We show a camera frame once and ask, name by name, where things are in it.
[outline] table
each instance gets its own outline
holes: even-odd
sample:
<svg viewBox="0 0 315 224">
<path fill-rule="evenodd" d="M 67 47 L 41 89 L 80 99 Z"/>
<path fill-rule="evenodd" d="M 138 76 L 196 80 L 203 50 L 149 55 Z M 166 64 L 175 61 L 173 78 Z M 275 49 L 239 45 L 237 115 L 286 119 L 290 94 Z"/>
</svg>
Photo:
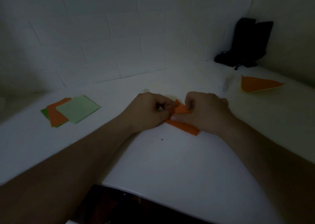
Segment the table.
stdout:
<svg viewBox="0 0 315 224">
<path fill-rule="evenodd" d="M 240 90 L 241 74 L 286 85 L 246 94 Z M 234 78 L 223 93 L 224 80 L 231 75 Z M 182 101 L 192 90 L 226 96 L 237 117 L 315 162 L 313 88 L 260 67 L 234 71 L 214 62 L 199 62 L 9 101 L 0 119 L 0 183 L 114 118 L 144 89 Z M 81 94 L 101 109 L 76 125 L 68 122 L 51 128 L 39 112 L 50 103 Z M 211 134 L 201 132 L 195 137 L 167 124 L 129 138 L 110 161 L 100 182 L 210 222 L 282 222 L 226 143 Z"/>
</svg>

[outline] person's right arm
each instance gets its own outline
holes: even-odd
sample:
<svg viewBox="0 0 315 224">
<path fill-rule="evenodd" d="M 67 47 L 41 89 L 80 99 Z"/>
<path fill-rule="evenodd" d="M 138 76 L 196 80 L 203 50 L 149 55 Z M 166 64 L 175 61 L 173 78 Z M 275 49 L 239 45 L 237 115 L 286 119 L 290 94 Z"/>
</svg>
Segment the person's right arm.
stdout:
<svg viewBox="0 0 315 224">
<path fill-rule="evenodd" d="M 277 145 L 236 118 L 228 108 L 227 100 L 219 99 L 215 94 L 189 92 L 185 105 L 193 112 L 174 114 L 172 120 L 192 124 L 222 138 L 287 222 L 315 222 L 313 163 Z"/>
</svg>

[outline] orange paper triangle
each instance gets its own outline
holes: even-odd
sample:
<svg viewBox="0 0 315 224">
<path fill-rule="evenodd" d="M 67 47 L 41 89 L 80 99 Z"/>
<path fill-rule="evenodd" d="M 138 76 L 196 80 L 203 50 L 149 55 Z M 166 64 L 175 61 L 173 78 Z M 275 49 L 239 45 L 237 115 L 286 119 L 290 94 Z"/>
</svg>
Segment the orange paper triangle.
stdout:
<svg viewBox="0 0 315 224">
<path fill-rule="evenodd" d="M 71 98 L 65 98 L 65 99 L 62 99 L 61 101 L 58 101 L 56 103 L 52 103 L 52 104 L 47 106 L 51 127 L 56 127 L 60 124 L 63 124 L 65 122 L 69 121 L 69 119 L 67 119 L 63 114 L 61 114 L 58 110 L 56 110 L 56 107 L 63 104 L 63 103 L 66 103 L 70 100 L 71 100 Z"/>
<path fill-rule="evenodd" d="M 285 84 L 270 79 L 242 76 L 241 87 L 242 90 L 244 90 L 246 93 L 249 93 L 259 90 L 272 89 L 283 85 Z"/>
<path fill-rule="evenodd" d="M 182 104 L 181 102 L 179 102 L 178 99 L 176 99 L 175 102 L 178 104 L 178 106 L 174 108 L 173 110 L 174 114 L 191 114 L 193 112 L 193 111 L 187 110 L 186 106 Z M 165 122 L 195 136 L 197 136 L 200 132 L 199 129 L 197 129 L 196 127 L 190 124 L 180 123 L 180 122 L 176 122 L 170 119 L 167 119 Z"/>
</svg>

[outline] person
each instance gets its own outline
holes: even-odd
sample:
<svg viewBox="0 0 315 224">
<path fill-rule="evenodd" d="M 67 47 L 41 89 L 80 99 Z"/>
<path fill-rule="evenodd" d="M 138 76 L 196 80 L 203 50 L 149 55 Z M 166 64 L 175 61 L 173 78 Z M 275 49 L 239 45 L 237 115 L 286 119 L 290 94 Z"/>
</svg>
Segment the person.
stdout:
<svg viewBox="0 0 315 224">
<path fill-rule="evenodd" d="M 215 94 L 189 92 L 185 105 L 193 112 L 171 119 L 223 139 L 288 222 L 315 222 L 313 163 L 239 120 L 227 100 Z M 120 144 L 133 133 L 156 127 L 174 107 L 162 95 L 139 94 L 113 120 L 8 181 L 0 188 L 0 223 L 65 223 Z"/>
</svg>

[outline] green paper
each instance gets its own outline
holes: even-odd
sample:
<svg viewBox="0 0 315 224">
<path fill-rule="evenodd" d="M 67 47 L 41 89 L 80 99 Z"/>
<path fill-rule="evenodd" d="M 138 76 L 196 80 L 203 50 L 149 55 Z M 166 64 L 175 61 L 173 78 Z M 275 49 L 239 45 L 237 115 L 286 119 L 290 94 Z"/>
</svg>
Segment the green paper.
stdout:
<svg viewBox="0 0 315 224">
<path fill-rule="evenodd" d="M 67 103 L 56 107 L 61 114 L 65 115 L 67 119 L 74 124 L 80 122 L 99 108 L 100 106 L 84 95 L 74 97 Z"/>
<path fill-rule="evenodd" d="M 47 108 L 44 108 L 41 110 L 41 113 L 49 120 L 49 115 L 48 115 L 48 109 Z M 66 122 L 60 124 L 60 125 L 57 125 L 55 128 L 58 128 L 60 127 L 61 125 L 65 124 Z"/>
</svg>

